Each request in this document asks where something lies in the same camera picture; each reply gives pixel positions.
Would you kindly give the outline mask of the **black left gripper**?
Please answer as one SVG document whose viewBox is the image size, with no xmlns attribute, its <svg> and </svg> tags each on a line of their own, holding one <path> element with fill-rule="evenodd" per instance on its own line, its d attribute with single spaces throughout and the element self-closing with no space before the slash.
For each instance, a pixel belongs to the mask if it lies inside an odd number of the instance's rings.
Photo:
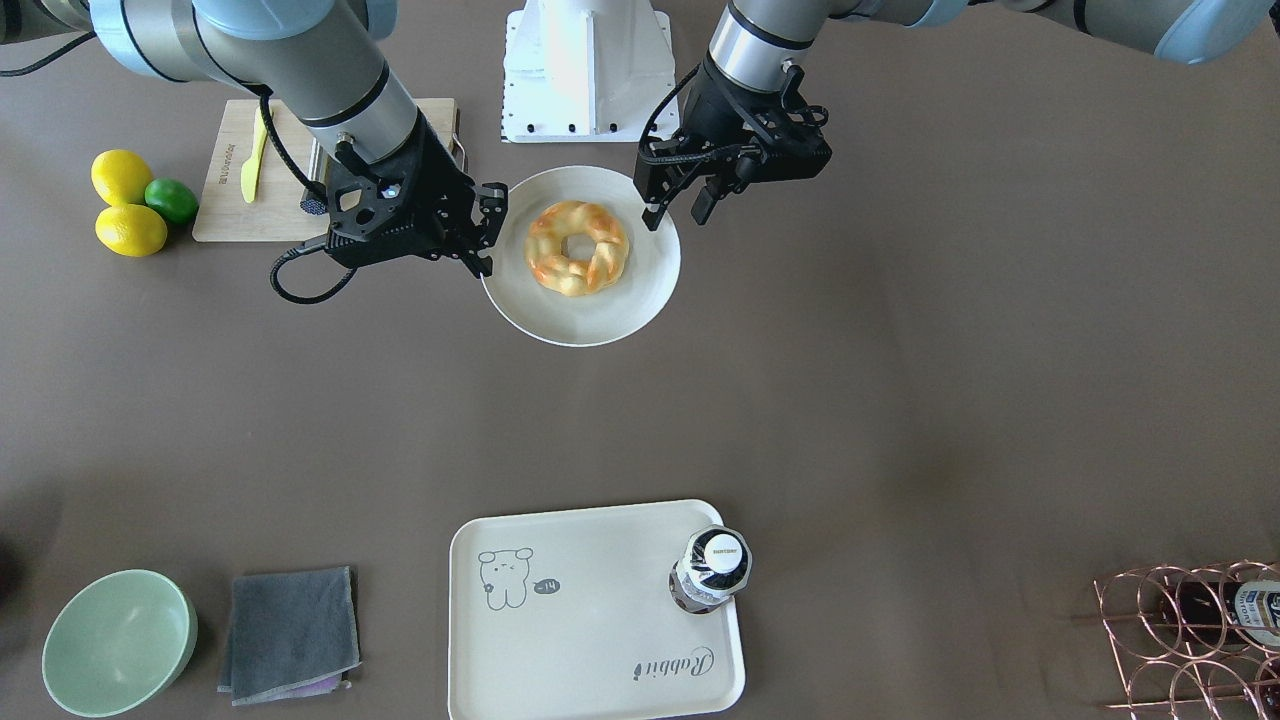
<svg viewBox="0 0 1280 720">
<path fill-rule="evenodd" d="M 704 225 L 721 199 L 751 183 L 818 176 L 832 156 L 820 131 L 829 113 L 800 95 L 804 77 L 804 69 L 787 60 L 781 90 L 762 94 L 732 82 L 712 59 L 691 69 L 648 122 L 654 126 L 691 85 L 685 123 L 668 140 L 648 131 L 637 143 L 635 187 L 645 202 L 645 227 L 657 232 L 669 204 L 699 177 L 707 183 L 692 204 L 692 219 Z"/>
</svg>

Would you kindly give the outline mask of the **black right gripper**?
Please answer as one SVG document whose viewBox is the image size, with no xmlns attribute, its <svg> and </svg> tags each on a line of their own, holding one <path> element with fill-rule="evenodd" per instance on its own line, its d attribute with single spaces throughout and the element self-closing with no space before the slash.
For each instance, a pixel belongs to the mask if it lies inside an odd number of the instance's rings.
<svg viewBox="0 0 1280 720">
<path fill-rule="evenodd" d="M 424 115 L 389 158 L 366 163 L 355 140 L 339 136 L 328 186 L 325 252 L 348 269 L 408 255 L 456 259 L 477 279 L 492 277 L 508 210 L 508 186 L 474 182 L 460 170 Z M 472 218 L 479 202 L 483 219 Z"/>
</svg>

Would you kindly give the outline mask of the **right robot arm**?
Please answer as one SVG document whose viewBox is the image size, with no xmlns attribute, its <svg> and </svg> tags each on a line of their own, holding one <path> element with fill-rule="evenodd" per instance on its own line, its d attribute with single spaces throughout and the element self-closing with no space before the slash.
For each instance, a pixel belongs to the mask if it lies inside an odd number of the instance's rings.
<svg viewBox="0 0 1280 720">
<path fill-rule="evenodd" d="M 356 270 L 417 256 L 492 274 L 507 188 L 454 163 L 378 47 L 393 1 L 5 1 L 3 42 L 92 32 L 134 73 L 270 92 L 330 158 L 330 225 L 291 250 Z"/>
</svg>

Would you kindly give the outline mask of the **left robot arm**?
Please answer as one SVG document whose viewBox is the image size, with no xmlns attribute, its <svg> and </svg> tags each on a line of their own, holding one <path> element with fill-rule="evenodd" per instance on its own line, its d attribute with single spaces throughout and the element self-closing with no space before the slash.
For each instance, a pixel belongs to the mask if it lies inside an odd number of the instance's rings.
<svg viewBox="0 0 1280 720">
<path fill-rule="evenodd" d="M 817 177 L 832 158 L 829 113 L 805 100 L 805 61 L 836 24 L 934 29 L 975 10 L 974 1 L 728 1 L 704 58 L 669 90 L 685 94 L 668 138 L 644 133 L 634 184 L 643 222 L 655 229 L 669 205 L 698 184 L 692 219 L 748 187 Z M 1002 9 L 1048 20 L 1164 61 L 1199 65 L 1277 23 L 1275 1 L 1005 1 Z"/>
</svg>

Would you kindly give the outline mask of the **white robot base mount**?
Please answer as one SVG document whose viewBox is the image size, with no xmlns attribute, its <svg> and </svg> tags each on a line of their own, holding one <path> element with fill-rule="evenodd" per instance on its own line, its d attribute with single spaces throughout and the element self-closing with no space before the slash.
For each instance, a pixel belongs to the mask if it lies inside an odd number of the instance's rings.
<svg viewBox="0 0 1280 720">
<path fill-rule="evenodd" d="M 500 136 L 634 143 L 680 126 L 671 22 L 648 1 L 527 1 L 506 19 Z"/>
</svg>

